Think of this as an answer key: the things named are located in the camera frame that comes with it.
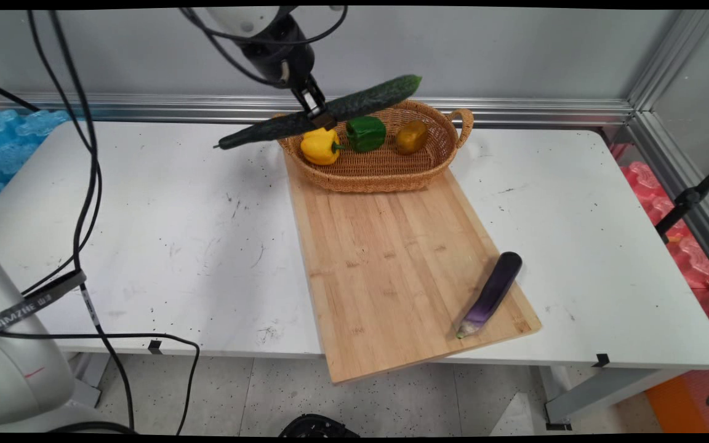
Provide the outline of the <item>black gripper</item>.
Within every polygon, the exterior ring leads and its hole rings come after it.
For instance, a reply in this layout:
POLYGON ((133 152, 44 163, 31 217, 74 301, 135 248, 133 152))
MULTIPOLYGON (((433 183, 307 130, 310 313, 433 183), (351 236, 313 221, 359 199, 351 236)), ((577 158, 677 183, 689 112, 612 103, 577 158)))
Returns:
POLYGON ((316 129, 334 129, 337 118, 327 109, 326 96, 311 75, 315 63, 313 49, 308 43, 290 45, 306 39, 295 18, 292 15, 276 18, 255 37, 262 43, 240 43, 239 48, 261 78, 273 87, 293 89, 305 116, 316 129))

